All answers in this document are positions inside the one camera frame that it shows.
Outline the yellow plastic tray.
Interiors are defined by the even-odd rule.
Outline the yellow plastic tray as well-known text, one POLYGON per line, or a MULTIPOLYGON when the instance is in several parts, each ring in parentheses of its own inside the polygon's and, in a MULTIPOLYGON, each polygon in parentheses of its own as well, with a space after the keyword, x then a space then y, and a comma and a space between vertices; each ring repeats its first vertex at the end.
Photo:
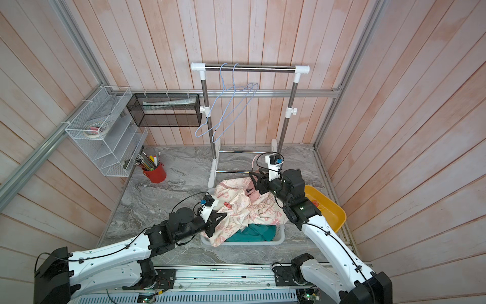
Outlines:
POLYGON ((346 222, 345 211, 313 186, 305 186, 305 193, 306 197, 321 211, 333 231, 337 233, 346 222))

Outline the green jacket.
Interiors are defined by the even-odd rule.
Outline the green jacket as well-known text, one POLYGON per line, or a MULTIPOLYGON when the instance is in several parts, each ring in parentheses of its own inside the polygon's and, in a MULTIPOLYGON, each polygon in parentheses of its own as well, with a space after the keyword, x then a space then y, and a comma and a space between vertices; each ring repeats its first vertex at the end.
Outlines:
POLYGON ((264 242, 273 241, 277 234, 275 225, 249 224, 243 230, 237 231, 226 242, 264 242))

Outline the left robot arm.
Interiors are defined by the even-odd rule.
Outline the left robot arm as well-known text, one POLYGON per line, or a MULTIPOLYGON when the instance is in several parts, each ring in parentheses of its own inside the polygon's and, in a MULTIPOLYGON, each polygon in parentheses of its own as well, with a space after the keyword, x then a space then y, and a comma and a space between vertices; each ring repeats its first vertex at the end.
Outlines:
POLYGON ((196 234, 212 236, 226 216, 206 206, 197 212, 183 207, 125 241, 79 252, 58 248, 34 267, 33 302, 68 303, 102 289, 150 287, 157 277, 153 257, 187 244, 196 234))

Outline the white clothes rack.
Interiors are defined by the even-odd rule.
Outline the white clothes rack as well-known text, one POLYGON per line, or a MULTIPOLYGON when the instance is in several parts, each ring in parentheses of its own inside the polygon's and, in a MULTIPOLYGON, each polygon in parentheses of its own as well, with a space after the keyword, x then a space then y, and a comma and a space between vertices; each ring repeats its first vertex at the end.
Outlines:
MULTIPOLYGON (((201 126, 199 126, 195 132, 195 136, 197 138, 200 138, 201 136, 205 134, 209 134, 210 137, 210 147, 211 147, 211 153, 212 153, 212 163, 211 163, 211 170, 210 170, 210 177, 208 180, 208 187, 212 188, 215 186, 215 181, 216 181, 216 175, 218 173, 218 163, 219 163, 219 154, 220 154, 220 143, 219 139, 220 137, 215 138, 214 135, 214 130, 218 129, 220 124, 226 119, 225 113, 226 110, 223 112, 219 123, 216 124, 216 127, 213 126, 212 120, 211 120, 211 112, 213 109, 213 106, 215 105, 216 101, 220 99, 226 92, 229 92, 232 90, 232 96, 230 101, 234 99, 235 96, 238 94, 243 94, 242 95, 242 100, 248 99, 249 94, 251 95, 249 97, 249 100, 247 100, 244 108, 242 110, 245 110, 246 107, 249 105, 250 101, 254 98, 255 94, 259 90, 259 84, 258 83, 253 83, 250 82, 246 86, 243 87, 238 87, 235 85, 235 80, 234 80, 234 73, 235 72, 259 72, 259 73, 293 73, 294 74, 294 80, 292 84, 292 89, 289 97, 289 102, 286 108, 285 116, 284 116, 284 121, 282 125, 282 130, 280 134, 280 138, 277 142, 276 139, 272 139, 271 142, 271 149, 272 153, 280 153, 283 148, 284 144, 284 139, 286 137, 287 133, 287 128, 289 125, 289 120, 292 115, 297 114, 297 108, 293 107, 293 103, 296 97, 297 93, 297 86, 300 81, 300 78, 302 75, 309 74, 310 73, 310 66, 290 66, 290 67, 285 67, 285 66, 256 66, 256 65, 239 65, 238 63, 235 63, 233 66, 228 65, 227 63, 224 63, 222 65, 207 65, 206 63, 191 63, 191 70, 193 72, 199 72, 199 76, 201 79, 201 85, 202 85, 202 97, 204 101, 204 105, 200 107, 200 112, 206 117, 205 123, 202 125, 206 125, 208 130, 206 132, 201 133, 200 135, 197 135, 197 132, 201 129, 201 126), (210 106, 209 103, 209 97, 208 97, 208 89, 207 89, 207 83, 206 83, 206 72, 207 71, 218 71, 218 74, 220 76, 220 80, 222 81, 223 84, 223 90, 222 92, 216 97, 215 101, 213 102, 213 106, 210 106), (232 72, 232 86, 229 88, 226 88, 225 82, 223 80, 223 77, 221 76, 221 73, 224 71, 230 71, 232 72)), ((230 126, 238 119, 242 111, 235 117, 235 119, 230 123, 230 126)))

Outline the tape roll on shelf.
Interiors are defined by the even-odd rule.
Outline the tape roll on shelf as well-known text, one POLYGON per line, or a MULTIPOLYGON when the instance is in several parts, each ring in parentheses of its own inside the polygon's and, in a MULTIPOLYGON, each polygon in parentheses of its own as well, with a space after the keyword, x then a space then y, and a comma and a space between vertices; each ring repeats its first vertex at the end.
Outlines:
POLYGON ((93 122, 82 131, 82 134, 89 139, 103 137, 109 131, 109 127, 102 121, 93 122))

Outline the white plastic laundry basket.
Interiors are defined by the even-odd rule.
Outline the white plastic laundry basket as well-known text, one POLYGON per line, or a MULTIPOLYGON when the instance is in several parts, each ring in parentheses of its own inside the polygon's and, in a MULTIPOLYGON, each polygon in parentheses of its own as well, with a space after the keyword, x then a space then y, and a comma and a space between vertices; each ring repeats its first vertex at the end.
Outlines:
POLYGON ((276 227, 276 235, 272 241, 259 242, 225 242, 222 246, 270 246, 282 244, 285 239, 285 225, 276 227))

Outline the light blue hanger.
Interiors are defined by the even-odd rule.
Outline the light blue hanger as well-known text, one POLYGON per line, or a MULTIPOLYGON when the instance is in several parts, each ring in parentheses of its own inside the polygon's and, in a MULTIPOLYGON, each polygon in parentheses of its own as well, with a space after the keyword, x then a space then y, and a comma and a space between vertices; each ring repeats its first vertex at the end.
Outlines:
MULTIPOLYGON (((199 75, 200 75, 200 78, 201 78, 201 82, 202 82, 202 90, 203 90, 203 94, 206 94, 207 93, 207 86, 206 86, 206 72, 207 71, 210 71, 210 70, 217 70, 219 71, 219 67, 221 65, 207 65, 205 63, 192 63, 191 64, 191 69, 193 71, 196 71, 196 72, 199 72, 199 75)), ((224 67, 223 68, 223 72, 228 72, 230 71, 231 72, 231 66, 229 65, 229 67, 224 67)), ((252 72, 253 71, 253 68, 250 67, 249 65, 243 65, 243 68, 239 67, 239 68, 236 68, 236 72, 252 72)), ((211 120, 211 116, 212 116, 212 113, 213 113, 213 110, 214 110, 214 107, 217 106, 217 104, 220 102, 221 98, 225 95, 225 94, 231 94, 230 91, 227 91, 227 92, 224 92, 223 89, 221 91, 221 93, 214 99, 213 103, 211 106, 204 106, 202 108, 202 112, 205 114, 206 116, 206 122, 205 122, 205 125, 208 127, 208 130, 204 133, 201 133, 200 135, 197 134, 197 132, 201 129, 201 127, 198 127, 198 129, 196 130, 195 132, 195 135, 197 138, 200 138, 201 136, 205 135, 205 134, 209 134, 209 137, 211 139, 211 136, 214 135, 214 131, 212 130, 213 127, 216 126, 216 122, 214 125, 212 125, 210 127, 210 120, 211 120)))
POLYGON ((212 143, 216 143, 221 138, 225 137, 227 131, 234 126, 237 119, 244 111, 246 111, 249 103, 253 100, 257 90, 259 89, 259 83, 257 82, 248 82, 247 84, 240 86, 236 84, 236 68, 243 68, 243 66, 239 63, 234 63, 233 66, 231 66, 231 86, 227 87, 222 76, 224 67, 229 67, 229 64, 222 64, 219 67, 218 74, 220 79, 223 81, 223 91, 230 91, 232 95, 229 101, 226 102, 225 108, 223 109, 216 126, 212 128, 212 130, 215 132, 214 135, 211 136, 212 143))

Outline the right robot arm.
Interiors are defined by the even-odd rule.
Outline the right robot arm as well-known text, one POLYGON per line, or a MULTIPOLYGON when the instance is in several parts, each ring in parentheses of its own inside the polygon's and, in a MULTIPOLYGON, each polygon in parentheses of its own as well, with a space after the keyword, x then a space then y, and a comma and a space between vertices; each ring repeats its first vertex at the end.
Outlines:
POLYGON ((282 202, 287 218, 316 244, 331 269, 322 267, 305 253, 292 260, 293 277, 299 284, 309 282, 330 296, 335 303, 392 303, 392 281, 374 272, 338 237, 321 211, 306 197, 305 182, 299 170, 286 170, 271 179, 264 171, 249 174, 255 190, 269 193, 282 202))

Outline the black mesh basket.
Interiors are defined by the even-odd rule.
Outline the black mesh basket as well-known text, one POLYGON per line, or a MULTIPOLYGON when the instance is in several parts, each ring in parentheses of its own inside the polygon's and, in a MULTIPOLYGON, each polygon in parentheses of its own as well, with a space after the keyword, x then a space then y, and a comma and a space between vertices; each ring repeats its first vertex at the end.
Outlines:
POLYGON ((136 93, 127 109, 139 127, 199 127, 203 114, 198 94, 136 93))

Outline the cream pink print jacket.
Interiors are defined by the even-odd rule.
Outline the cream pink print jacket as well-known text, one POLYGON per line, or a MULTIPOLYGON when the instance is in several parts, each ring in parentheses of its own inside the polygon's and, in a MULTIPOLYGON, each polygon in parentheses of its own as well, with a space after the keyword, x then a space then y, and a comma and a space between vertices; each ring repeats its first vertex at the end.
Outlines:
POLYGON ((227 213, 211 238, 206 233, 201 233, 201 240, 212 247, 221 246, 249 224, 277 227, 288 222, 275 197, 270 193, 259 194, 249 177, 224 180, 214 188, 212 195, 219 200, 215 211, 227 213), (232 209, 226 208, 224 202, 231 204, 232 209))

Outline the red pencil cup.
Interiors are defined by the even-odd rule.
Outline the red pencil cup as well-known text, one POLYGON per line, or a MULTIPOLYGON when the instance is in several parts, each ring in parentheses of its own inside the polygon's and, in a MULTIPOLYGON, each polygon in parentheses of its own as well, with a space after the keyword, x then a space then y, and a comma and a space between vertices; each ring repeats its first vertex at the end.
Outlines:
POLYGON ((152 171, 143 169, 143 174, 154 184, 162 183, 167 178, 167 173, 165 172, 162 163, 160 163, 157 168, 152 171))

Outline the pink hanger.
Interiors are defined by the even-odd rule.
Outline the pink hanger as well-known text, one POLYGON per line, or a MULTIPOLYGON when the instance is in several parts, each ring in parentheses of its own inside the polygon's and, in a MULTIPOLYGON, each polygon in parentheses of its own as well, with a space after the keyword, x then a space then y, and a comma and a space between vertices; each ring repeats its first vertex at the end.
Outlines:
POLYGON ((259 158, 262 157, 264 154, 265 153, 261 153, 253 158, 251 171, 249 173, 250 177, 257 177, 260 175, 265 175, 267 173, 266 169, 258 163, 259 158))

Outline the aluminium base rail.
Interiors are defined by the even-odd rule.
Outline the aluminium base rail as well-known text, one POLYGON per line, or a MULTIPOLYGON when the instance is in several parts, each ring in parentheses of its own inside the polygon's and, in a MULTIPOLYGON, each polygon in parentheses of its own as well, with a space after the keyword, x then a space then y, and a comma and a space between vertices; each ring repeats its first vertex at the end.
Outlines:
POLYGON ((104 288, 71 303, 303 303, 299 291, 313 287, 278 286, 270 265, 158 267, 174 277, 159 279, 155 290, 104 288))

